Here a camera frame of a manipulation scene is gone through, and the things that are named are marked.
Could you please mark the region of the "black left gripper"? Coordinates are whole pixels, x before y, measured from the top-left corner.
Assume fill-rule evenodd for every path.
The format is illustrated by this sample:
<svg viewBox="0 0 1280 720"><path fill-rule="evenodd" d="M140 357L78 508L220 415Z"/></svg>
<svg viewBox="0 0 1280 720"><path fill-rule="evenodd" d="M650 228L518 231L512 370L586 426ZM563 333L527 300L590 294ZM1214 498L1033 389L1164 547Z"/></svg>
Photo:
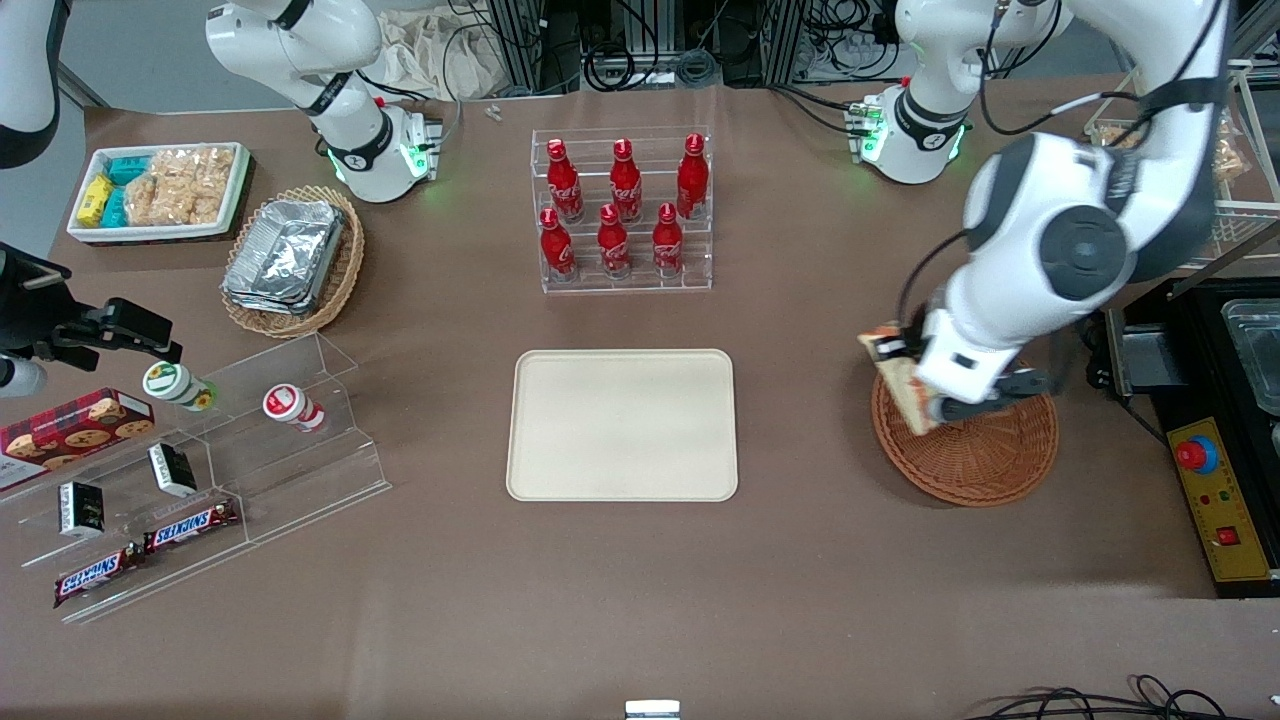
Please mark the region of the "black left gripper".
<svg viewBox="0 0 1280 720"><path fill-rule="evenodd" d="M909 315L899 318L900 334L873 336L870 338L873 361L877 364L897 360L919 363L931 342L925 333L925 325L933 309L932 300L918 304ZM963 402L947 396L934 396L928 401L925 410L934 424L947 424L963 419Z"/></svg>

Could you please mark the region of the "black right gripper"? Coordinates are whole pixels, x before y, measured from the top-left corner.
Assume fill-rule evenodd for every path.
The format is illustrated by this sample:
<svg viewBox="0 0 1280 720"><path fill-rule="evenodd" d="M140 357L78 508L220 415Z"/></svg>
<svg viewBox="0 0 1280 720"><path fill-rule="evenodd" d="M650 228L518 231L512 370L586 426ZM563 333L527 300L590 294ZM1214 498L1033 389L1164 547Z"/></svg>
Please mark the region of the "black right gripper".
<svg viewBox="0 0 1280 720"><path fill-rule="evenodd" d="M74 319L70 269L1 245L1 348L31 360L50 342L52 360L97 366L100 351L127 350L179 363L184 348L172 341L173 323L125 299L109 299L95 314L99 331L60 325Z"/></svg>

